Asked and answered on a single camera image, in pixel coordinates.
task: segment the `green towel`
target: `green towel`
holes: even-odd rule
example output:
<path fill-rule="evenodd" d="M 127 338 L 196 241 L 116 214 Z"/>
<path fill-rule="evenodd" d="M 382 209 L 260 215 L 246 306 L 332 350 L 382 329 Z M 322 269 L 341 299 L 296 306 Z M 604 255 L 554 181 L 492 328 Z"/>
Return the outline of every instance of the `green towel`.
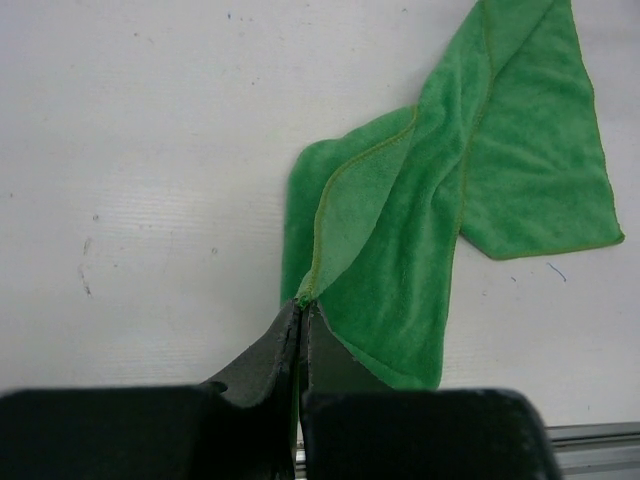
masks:
<path fill-rule="evenodd" d="M 435 388 L 459 233 L 495 259 L 624 238 L 569 0 L 478 1 L 417 105 L 303 151 L 282 300 L 319 298 L 388 385 Z"/>

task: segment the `cloth fold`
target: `cloth fold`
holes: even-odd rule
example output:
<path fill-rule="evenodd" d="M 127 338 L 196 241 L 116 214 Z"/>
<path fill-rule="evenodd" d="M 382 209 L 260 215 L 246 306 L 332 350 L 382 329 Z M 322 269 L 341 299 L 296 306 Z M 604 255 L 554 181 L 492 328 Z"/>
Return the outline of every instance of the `cloth fold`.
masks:
<path fill-rule="evenodd" d="M 395 388 L 442 372 L 459 234 L 496 259 L 623 240 L 569 0 L 479 0 L 416 105 L 306 148 L 281 298 Z"/>

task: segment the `crumpled green fabric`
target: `crumpled green fabric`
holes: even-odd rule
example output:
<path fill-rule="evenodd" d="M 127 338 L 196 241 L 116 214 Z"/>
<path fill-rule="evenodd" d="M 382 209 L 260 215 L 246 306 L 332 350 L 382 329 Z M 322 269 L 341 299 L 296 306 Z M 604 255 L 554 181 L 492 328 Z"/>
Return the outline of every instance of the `crumpled green fabric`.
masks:
<path fill-rule="evenodd" d="M 458 234 L 495 259 L 623 240 L 569 0 L 480 0 L 419 101 L 306 148 L 282 300 L 395 388 L 435 388 Z"/>

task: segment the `white tabletop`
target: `white tabletop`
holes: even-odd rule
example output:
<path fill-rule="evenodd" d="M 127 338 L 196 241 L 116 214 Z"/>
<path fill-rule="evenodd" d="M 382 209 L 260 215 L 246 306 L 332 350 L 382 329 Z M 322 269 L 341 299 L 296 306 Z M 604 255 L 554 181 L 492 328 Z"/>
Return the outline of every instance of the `white tabletop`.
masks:
<path fill-rule="evenodd" d="M 637 421 L 640 7 L 574 3 L 627 240 L 507 262 L 460 241 L 443 386 Z M 0 389 L 232 360 L 278 311 L 296 155 L 415 101 L 472 4 L 2 2 Z"/>

